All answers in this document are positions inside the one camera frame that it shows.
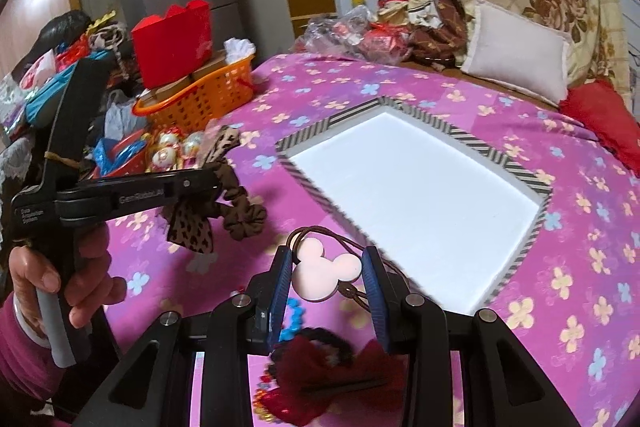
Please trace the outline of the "magenta sleeve forearm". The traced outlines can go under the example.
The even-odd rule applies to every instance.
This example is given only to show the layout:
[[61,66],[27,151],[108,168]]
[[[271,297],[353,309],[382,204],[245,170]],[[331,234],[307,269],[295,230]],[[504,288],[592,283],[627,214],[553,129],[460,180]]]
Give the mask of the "magenta sleeve forearm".
[[1,307],[1,402],[17,405],[50,399],[63,374],[52,360],[49,341],[26,324],[10,294]]

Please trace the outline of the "person's left hand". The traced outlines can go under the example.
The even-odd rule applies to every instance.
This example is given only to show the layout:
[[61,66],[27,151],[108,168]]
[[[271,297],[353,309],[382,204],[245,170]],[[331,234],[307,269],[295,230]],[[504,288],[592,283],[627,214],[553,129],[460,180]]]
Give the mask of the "person's left hand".
[[85,327],[93,314],[103,306],[117,305],[125,300],[127,283],[122,277],[112,277],[108,252],[110,232],[101,223],[78,231],[78,251],[84,262],[67,283],[62,283],[52,263],[28,246],[17,246],[9,257],[14,303],[24,322],[43,338],[46,335],[39,311],[37,291],[58,295],[63,291],[70,309],[70,324],[75,329]]

